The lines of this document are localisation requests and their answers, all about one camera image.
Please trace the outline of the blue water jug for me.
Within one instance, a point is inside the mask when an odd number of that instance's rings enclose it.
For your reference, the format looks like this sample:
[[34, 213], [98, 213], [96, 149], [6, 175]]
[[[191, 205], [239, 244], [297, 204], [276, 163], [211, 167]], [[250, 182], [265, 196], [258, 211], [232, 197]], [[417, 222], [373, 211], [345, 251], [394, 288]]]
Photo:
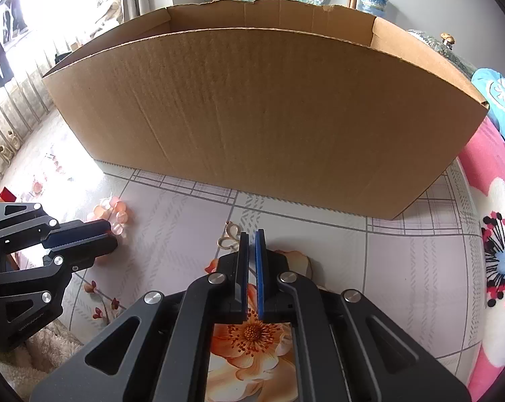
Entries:
[[376, 17], [385, 17], [388, 2], [389, 0], [359, 0], [357, 9]]

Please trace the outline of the brown cardboard box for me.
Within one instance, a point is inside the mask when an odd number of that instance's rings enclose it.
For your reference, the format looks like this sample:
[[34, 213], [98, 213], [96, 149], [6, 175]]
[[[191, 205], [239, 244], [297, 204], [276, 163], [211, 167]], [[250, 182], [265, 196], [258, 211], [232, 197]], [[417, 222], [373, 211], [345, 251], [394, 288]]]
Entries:
[[436, 180], [488, 110], [395, 24], [292, 0], [159, 9], [43, 82], [97, 160], [383, 219]]

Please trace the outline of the grey patterned pillow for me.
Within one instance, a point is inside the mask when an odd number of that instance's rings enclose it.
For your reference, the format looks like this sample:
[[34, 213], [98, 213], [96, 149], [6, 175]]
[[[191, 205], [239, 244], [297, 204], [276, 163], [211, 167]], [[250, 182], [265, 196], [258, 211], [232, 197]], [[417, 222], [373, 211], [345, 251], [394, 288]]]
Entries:
[[427, 44], [427, 46], [431, 47], [431, 49], [434, 49], [435, 52], [447, 59], [469, 80], [472, 79], [472, 76], [476, 71], [476, 67], [463, 59], [461, 56], [456, 55], [456, 53], [453, 52], [453, 48], [449, 49], [448, 47], [444, 46], [442, 39], [437, 39], [421, 30], [408, 29], [407, 32], [413, 37], [416, 37], [421, 42]]

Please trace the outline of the small mushroom figurine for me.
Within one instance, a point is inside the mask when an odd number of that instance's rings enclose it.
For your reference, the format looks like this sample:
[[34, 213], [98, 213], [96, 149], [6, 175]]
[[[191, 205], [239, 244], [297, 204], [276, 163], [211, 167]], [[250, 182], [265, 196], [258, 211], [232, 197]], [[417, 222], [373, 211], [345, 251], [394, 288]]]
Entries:
[[448, 47], [449, 49], [452, 49], [454, 44], [455, 44], [455, 39], [452, 35], [449, 33], [441, 33], [440, 37], [442, 39], [442, 43], [444, 46]]

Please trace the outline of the pink floral quilt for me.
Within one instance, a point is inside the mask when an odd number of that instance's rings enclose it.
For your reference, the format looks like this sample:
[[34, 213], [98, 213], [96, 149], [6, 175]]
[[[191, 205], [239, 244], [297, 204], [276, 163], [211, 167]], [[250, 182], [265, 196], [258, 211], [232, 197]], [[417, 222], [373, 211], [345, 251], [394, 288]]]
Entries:
[[489, 119], [459, 154], [478, 213], [485, 263], [484, 336], [469, 379], [479, 401], [505, 368], [505, 141]]

